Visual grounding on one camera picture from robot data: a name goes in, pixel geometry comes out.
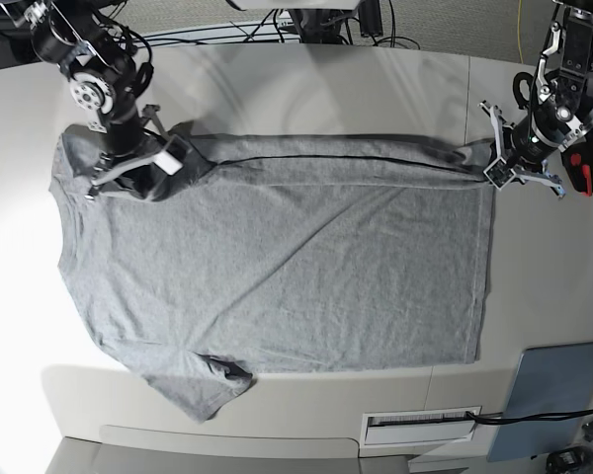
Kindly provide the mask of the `robot base stand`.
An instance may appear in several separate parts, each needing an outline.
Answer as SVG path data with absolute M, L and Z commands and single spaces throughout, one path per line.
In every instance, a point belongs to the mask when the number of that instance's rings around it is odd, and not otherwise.
M 406 43 L 420 49 L 420 44 L 397 33 L 395 8 L 392 1 L 386 5 L 390 17 L 390 33 L 383 29 L 381 1 L 227 1 L 237 11 L 268 10 L 267 18 L 273 16 L 273 25 L 284 41 L 279 27 L 279 15 L 286 12 L 291 20 L 289 30 L 306 44 L 353 45 L 351 22 L 355 22 L 362 38 L 372 41 L 373 46 L 406 47 Z

